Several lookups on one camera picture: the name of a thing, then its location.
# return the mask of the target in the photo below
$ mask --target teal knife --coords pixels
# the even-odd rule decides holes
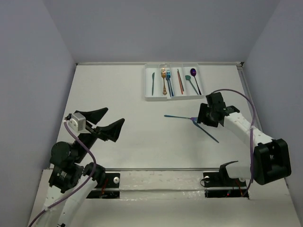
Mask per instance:
[[[151,91],[151,95],[153,96],[153,83],[154,83],[154,80],[155,80],[155,73],[153,73],[151,77],[152,77],[152,88],[151,88],[152,91]]]

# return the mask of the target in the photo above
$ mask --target blue utensil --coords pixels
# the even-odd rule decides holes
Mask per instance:
[[[172,115],[164,115],[164,117],[175,117],[175,118],[183,118],[183,119],[189,119],[189,120],[192,120],[192,121],[197,121],[197,117],[178,117],[178,116],[172,116]]]
[[[198,127],[199,129],[201,129],[203,132],[205,132],[210,138],[212,138],[214,141],[216,141],[217,143],[219,143],[219,141],[213,137],[211,134],[209,134],[205,129],[203,129],[196,121],[197,121],[197,117],[179,117],[179,116],[173,116],[173,115],[164,115],[164,117],[175,117],[175,118],[183,118],[183,119],[189,119],[193,122],[193,124]]]
[[[192,122],[195,126],[197,126],[199,129],[201,129],[203,132],[205,132],[210,138],[212,138],[214,141],[219,143],[219,141],[215,137],[213,137],[211,134],[209,134],[207,131],[205,131],[197,122],[195,122],[195,121],[192,121]]]
[[[170,70],[166,70],[166,77],[168,78],[168,84],[170,84],[170,89],[171,89],[171,96],[174,96],[174,92],[172,91],[172,85],[171,85],[171,81],[170,81]]]

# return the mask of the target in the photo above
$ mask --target cutlery tray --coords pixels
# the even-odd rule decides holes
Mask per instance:
[[[163,80],[161,69],[165,69],[166,72],[170,72],[170,83],[166,78]],[[196,70],[195,77],[191,76],[191,69]],[[182,86],[180,86],[178,78],[178,70],[183,84],[183,94],[181,92]],[[186,75],[190,76],[191,83],[189,80],[186,80]],[[197,63],[146,64],[144,69],[144,78],[144,97],[146,101],[199,99],[205,96],[201,73]],[[166,95],[163,94],[163,84],[165,84],[167,91]]]

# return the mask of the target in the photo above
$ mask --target utensil handle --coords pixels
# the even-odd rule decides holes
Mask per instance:
[[[178,116],[172,116],[172,115],[164,115],[164,117],[175,117],[175,118],[190,119],[189,117],[178,117]]]
[[[198,88],[198,91],[199,91],[199,95],[202,95],[196,77],[195,77],[195,81],[196,81],[196,84],[197,84],[197,88]]]
[[[171,85],[171,81],[169,80],[169,84],[170,84],[170,89],[171,89],[171,96],[174,96],[174,92],[172,91],[172,85]]]
[[[183,94],[182,85],[181,85],[181,78],[180,78],[179,72],[178,72],[178,80],[179,80],[179,85],[180,85],[181,94]]]
[[[195,92],[197,93],[197,95],[199,95],[198,92],[197,92],[197,90],[196,90],[196,88],[195,88],[195,86],[193,85],[193,83],[191,81],[189,81],[189,82],[190,82],[191,86],[193,87],[193,89],[195,90]]]
[[[163,78],[163,95],[167,95],[164,78]]]

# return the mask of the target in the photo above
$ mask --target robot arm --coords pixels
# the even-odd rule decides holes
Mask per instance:
[[[221,124],[234,133],[244,144],[250,146],[250,122],[234,106],[226,107],[220,92],[206,96],[207,104],[200,105],[197,123],[218,127]],[[287,177],[291,174],[287,143],[275,140],[253,127],[254,180],[261,184]],[[222,182],[229,179],[250,179],[250,166],[235,160],[220,166]]]
[[[90,149],[97,139],[116,142],[119,138],[124,119],[120,119],[106,127],[94,127],[108,111],[107,108],[91,112],[76,111],[65,119],[68,125],[79,132],[80,135],[74,143],[58,142],[52,147],[50,163],[54,165],[50,180],[47,198],[42,211],[31,222],[32,227],[67,227],[70,225],[75,212],[84,199],[97,184],[102,185],[105,179],[105,168],[97,164],[92,178],[81,188],[91,175],[93,163],[86,165],[85,169],[78,165],[86,156],[86,149],[79,140]]]

